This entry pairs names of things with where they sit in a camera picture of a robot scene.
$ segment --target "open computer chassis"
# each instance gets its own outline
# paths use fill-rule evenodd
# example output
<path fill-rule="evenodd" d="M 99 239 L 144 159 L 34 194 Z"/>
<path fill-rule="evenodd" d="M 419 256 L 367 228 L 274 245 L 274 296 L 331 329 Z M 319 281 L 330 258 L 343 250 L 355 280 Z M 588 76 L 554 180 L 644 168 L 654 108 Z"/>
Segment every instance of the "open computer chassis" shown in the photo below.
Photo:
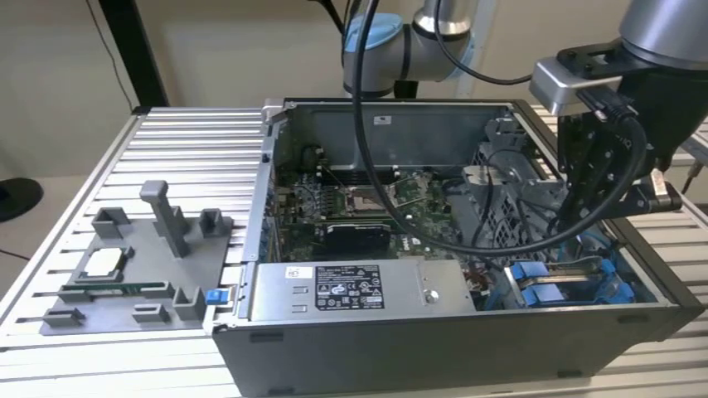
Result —
<path fill-rule="evenodd" d="M 376 100 L 364 113 L 410 222 L 464 245 L 543 238 L 566 190 L 523 101 Z M 592 376 L 703 312 L 624 219 L 514 258 L 427 246 L 383 211 L 351 104 L 287 99 L 264 115 L 243 279 L 212 335 L 247 396 Z"/>

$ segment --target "cable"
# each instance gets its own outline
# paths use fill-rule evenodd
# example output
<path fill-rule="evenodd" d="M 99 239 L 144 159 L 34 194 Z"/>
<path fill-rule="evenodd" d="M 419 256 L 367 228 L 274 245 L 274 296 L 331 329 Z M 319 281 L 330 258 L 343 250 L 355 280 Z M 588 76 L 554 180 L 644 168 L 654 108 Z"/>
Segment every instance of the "cable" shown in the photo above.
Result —
<path fill-rule="evenodd" d="M 16 257 L 18 259 L 23 259 L 26 261 L 30 261 L 30 257 L 26 255 L 19 255 L 18 253 L 12 253 L 11 251 L 0 249 L 0 253 L 4 255 L 11 255 L 12 257 Z"/>
<path fill-rule="evenodd" d="M 332 23 L 336 26 L 336 30 L 340 31 L 340 35 L 344 34 L 344 22 L 342 22 L 340 14 L 336 11 L 335 5 L 332 4 L 332 0 L 312 0 L 315 2 L 319 2 L 320 5 L 324 7 L 326 11 L 328 12 L 330 18 L 332 19 Z"/>
<path fill-rule="evenodd" d="M 699 162 L 698 160 L 694 160 L 694 163 L 688 169 L 688 177 L 686 177 L 684 187 L 682 188 L 682 194 L 686 195 L 688 192 L 688 188 L 691 188 L 691 183 L 694 182 L 694 178 L 696 178 L 700 174 L 700 170 L 704 168 L 704 164 Z"/>
<path fill-rule="evenodd" d="M 484 198 L 484 208 L 483 208 L 483 214 L 479 217 L 478 229 L 475 230 L 475 235 L 472 235 L 472 242 L 471 242 L 472 247 L 478 245 L 479 235 L 482 234 L 484 224 L 487 224 L 487 221 L 490 220 L 491 202 L 494 200 L 494 197 L 495 197 L 495 183 L 491 179 L 490 164 L 487 163 L 487 197 Z"/>
<path fill-rule="evenodd" d="M 347 0 L 347 5 L 344 6 L 344 32 L 342 33 L 342 52 L 344 52 L 344 41 L 347 40 L 347 35 L 350 34 L 350 27 L 352 26 L 352 17 L 355 16 L 350 13 L 351 10 L 352 0 Z"/>
<path fill-rule="evenodd" d="M 440 34 L 440 4 L 442 3 L 443 3 L 443 0 L 438 0 L 435 2 L 435 14 L 432 16 L 432 26 L 434 26 L 434 31 L 435 31 L 435 38 L 439 41 L 440 50 L 443 50 L 443 54 L 446 54 L 446 57 L 452 62 L 452 64 L 470 76 L 476 77 L 482 81 L 486 81 L 487 83 L 492 83 L 494 85 L 520 85 L 522 83 L 531 81 L 531 75 L 526 75 L 516 79 L 508 79 L 508 80 L 498 79 L 496 77 L 483 75 L 478 71 L 472 70 L 466 64 L 463 64 L 458 58 L 455 58 L 455 55 L 447 49 L 446 39 L 443 38 L 443 35 Z"/>
<path fill-rule="evenodd" d="M 91 19 L 94 20 L 94 26 L 96 27 L 96 31 L 99 32 L 99 37 L 102 38 L 103 48 L 106 48 L 108 56 L 111 57 L 111 65 L 114 66 L 114 73 L 115 73 L 115 79 L 119 81 L 119 87 L 120 91 L 123 91 L 123 96 L 126 97 L 126 101 L 128 102 L 128 108 L 130 111 L 134 112 L 134 102 L 131 101 L 131 97 L 128 96 L 128 93 L 126 91 L 126 86 L 123 85 L 123 81 L 120 80 L 120 73 L 119 73 L 119 66 L 116 65 L 115 56 L 111 52 L 111 48 L 108 47 L 107 38 L 103 36 L 102 27 L 99 26 L 99 20 L 96 19 L 96 14 L 94 12 L 94 6 L 91 5 L 91 0 L 86 0 L 88 12 L 91 12 Z"/>
<path fill-rule="evenodd" d="M 491 248 L 479 248 L 479 247 L 466 247 L 462 245 L 455 245 L 450 242 L 444 242 L 428 234 L 426 234 L 418 227 L 411 225 L 406 220 L 406 217 L 400 214 L 395 205 L 391 203 L 391 199 L 387 195 L 387 190 L 384 189 L 379 176 L 376 175 L 372 154 L 368 149 L 367 143 L 367 134 L 364 128 L 364 112 L 363 112 L 363 93 L 362 93 L 362 76 L 364 71 L 364 54 L 367 49 L 367 39 L 368 33 L 371 31 L 374 14 L 376 12 L 376 7 L 379 6 L 379 0 L 371 0 L 367 7 L 367 14 L 364 16 L 364 24 L 362 28 L 362 34 L 356 42 L 356 52 L 355 52 L 355 64 L 354 64 L 354 85 L 352 85 L 352 108 L 354 108 L 354 132 L 356 136 L 356 143 L 359 145 L 362 161 L 364 163 L 364 168 L 367 170 L 367 175 L 370 182 L 379 196 L 379 200 L 384 208 L 387 209 L 388 214 L 399 224 L 400 229 L 410 235 L 419 238 L 428 245 L 438 246 L 440 249 L 458 252 L 464 255 L 475 255 L 482 257 L 504 257 L 510 255 L 516 255 L 520 253 L 534 253 L 542 251 L 550 247 L 554 247 L 563 243 L 566 240 L 571 239 L 574 236 L 579 235 L 587 228 L 594 225 L 594 223 L 600 220 L 606 210 L 615 205 L 624 195 L 627 189 L 632 185 L 634 178 L 640 170 L 640 165 L 644 162 L 644 151 L 647 150 L 647 136 L 644 129 L 642 128 L 640 123 L 635 117 L 628 117 L 626 114 L 619 114 L 612 120 L 618 120 L 618 127 L 624 129 L 628 132 L 630 140 L 632 142 L 630 162 L 627 167 L 627 172 L 622 175 L 618 185 L 614 190 L 607 195 L 604 201 L 600 205 L 582 218 L 578 223 L 571 226 L 567 230 L 559 233 L 555 236 L 551 236 L 538 242 L 528 243 L 527 245 L 520 245 L 515 247 L 507 247 L 502 249 Z"/>

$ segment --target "aluminum extrusion table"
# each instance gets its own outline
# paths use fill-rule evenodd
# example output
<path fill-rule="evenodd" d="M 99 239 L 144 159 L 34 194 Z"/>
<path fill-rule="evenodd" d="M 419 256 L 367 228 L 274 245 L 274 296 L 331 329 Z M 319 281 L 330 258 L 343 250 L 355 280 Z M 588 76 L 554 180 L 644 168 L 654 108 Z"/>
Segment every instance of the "aluminum extrusion table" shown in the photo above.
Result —
<path fill-rule="evenodd" d="M 555 128 L 556 120 L 539 109 Z M 260 160 L 260 109 L 154 109 L 120 132 L 32 261 L 0 302 L 0 396 L 239 396 L 203 330 L 44 337 L 40 317 L 68 281 L 103 206 L 148 217 L 147 179 L 166 179 L 186 214 L 222 208 L 235 219 L 222 284 L 235 284 Z M 708 218 L 680 212 L 632 217 L 634 226 L 708 304 Z M 664 342 L 635 346 L 590 379 L 539 381 L 375 397 L 708 396 L 708 314 Z"/>

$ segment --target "wall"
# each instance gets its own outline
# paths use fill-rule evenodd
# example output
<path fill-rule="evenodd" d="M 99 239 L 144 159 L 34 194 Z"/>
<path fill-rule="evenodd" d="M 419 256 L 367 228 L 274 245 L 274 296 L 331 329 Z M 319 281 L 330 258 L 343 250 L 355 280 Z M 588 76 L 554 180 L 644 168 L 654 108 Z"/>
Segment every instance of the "wall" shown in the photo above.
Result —
<path fill-rule="evenodd" d="M 83 0 L 0 2 L 6 177 L 88 173 L 127 115 Z"/>
<path fill-rule="evenodd" d="M 630 0 L 480 0 L 478 15 L 492 20 L 472 65 L 487 75 L 514 78 L 534 70 L 538 59 L 563 48 L 614 40 Z M 476 29 L 484 21 L 476 21 Z M 528 84 L 498 86 L 474 80 L 466 94 L 475 98 L 535 101 Z"/>
<path fill-rule="evenodd" d="M 259 106 L 267 97 L 343 94 L 340 39 L 315 2 L 138 4 L 174 105 Z M 386 0 L 382 11 L 410 20 L 420 4 Z M 0 2 L 0 54 L 0 177 L 88 173 L 128 107 L 84 0 Z M 119 71 L 134 96 L 120 60 Z M 420 94 L 450 97 L 455 85 L 424 84 Z"/>
<path fill-rule="evenodd" d="M 382 12 L 412 20 L 422 1 L 386 0 Z M 140 14 L 174 104 L 258 106 L 270 97 L 342 96 L 340 37 L 304 0 L 143 0 Z M 423 84 L 450 97 L 456 82 Z"/>

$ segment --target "warning label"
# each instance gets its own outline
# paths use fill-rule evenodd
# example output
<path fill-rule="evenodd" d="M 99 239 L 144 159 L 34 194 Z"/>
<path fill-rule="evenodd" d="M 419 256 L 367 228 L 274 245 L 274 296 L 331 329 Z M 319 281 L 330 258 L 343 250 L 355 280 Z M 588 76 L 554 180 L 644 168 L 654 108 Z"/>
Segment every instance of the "warning label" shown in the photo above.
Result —
<path fill-rule="evenodd" d="M 379 265 L 316 267 L 315 283 L 320 311 L 384 308 Z"/>

